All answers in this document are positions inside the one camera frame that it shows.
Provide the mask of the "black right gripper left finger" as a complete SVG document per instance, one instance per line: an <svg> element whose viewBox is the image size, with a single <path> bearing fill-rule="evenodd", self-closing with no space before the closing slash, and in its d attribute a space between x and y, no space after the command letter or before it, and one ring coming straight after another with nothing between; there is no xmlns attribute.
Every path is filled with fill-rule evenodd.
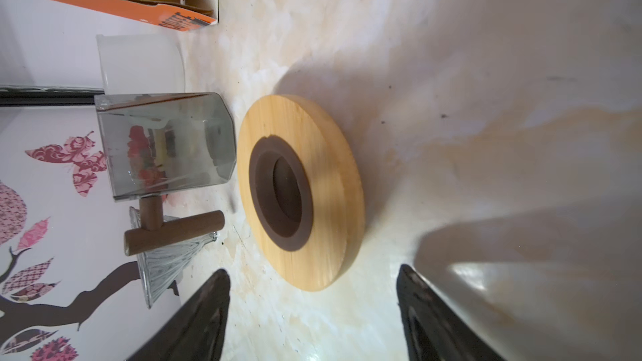
<svg viewBox="0 0 642 361"><path fill-rule="evenodd" d="M231 280L219 269L129 360L219 360L225 341Z"/></svg>

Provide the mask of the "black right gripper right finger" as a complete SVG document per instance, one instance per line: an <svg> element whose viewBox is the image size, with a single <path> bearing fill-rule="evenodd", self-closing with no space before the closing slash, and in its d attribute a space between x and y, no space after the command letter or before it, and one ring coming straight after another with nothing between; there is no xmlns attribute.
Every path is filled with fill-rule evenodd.
<svg viewBox="0 0 642 361"><path fill-rule="evenodd" d="M396 280L410 360L501 360L409 265Z"/></svg>

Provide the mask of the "clear ribbed glass dripper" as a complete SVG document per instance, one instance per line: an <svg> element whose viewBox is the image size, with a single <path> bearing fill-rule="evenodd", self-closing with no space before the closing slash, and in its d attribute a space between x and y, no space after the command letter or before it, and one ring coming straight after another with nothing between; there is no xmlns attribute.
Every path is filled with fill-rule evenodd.
<svg viewBox="0 0 642 361"><path fill-rule="evenodd" d="M225 217L222 212L215 211L184 218L164 216L163 222L179 229L195 222L198 225L197 231L203 232L203 235L136 255L145 304L149 309L165 290L177 282L184 268L200 250L217 240L217 232L224 227Z"/></svg>

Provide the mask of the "orange coffee filter box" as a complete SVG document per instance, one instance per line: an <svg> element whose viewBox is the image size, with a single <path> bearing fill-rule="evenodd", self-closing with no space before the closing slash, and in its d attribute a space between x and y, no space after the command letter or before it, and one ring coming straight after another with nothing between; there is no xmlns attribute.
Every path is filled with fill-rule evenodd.
<svg viewBox="0 0 642 361"><path fill-rule="evenodd" d="M196 3L210 6L212 13L209 15L184 6L165 3L144 3L130 0L52 1L169 28L178 32L192 31L219 23L218 0L194 0Z"/></svg>

